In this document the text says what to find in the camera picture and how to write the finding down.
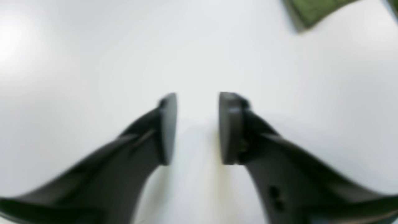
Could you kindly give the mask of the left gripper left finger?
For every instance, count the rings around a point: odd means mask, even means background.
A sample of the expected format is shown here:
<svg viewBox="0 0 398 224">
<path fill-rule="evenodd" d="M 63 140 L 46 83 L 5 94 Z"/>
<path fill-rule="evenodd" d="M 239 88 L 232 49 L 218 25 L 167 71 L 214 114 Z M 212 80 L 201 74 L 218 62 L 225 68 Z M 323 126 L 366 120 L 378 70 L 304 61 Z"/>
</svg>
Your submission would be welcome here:
<svg viewBox="0 0 398 224">
<path fill-rule="evenodd" d="M 157 107 L 60 176 L 26 194 L 1 197 L 13 224 L 131 224 L 151 175 L 172 162 L 178 101 Z"/>
</svg>

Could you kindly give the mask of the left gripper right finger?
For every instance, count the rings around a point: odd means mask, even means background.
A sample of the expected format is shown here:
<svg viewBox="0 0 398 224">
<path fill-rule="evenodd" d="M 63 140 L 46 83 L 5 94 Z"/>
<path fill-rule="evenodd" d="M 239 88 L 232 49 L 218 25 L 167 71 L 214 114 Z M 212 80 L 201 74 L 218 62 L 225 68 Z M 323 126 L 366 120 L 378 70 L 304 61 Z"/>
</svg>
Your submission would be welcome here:
<svg viewBox="0 0 398 224">
<path fill-rule="evenodd" d="M 269 224 L 393 224 L 397 195 L 369 190 L 287 140 L 234 92 L 219 94 L 223 164 L 248 171 Z"/>
</svg>

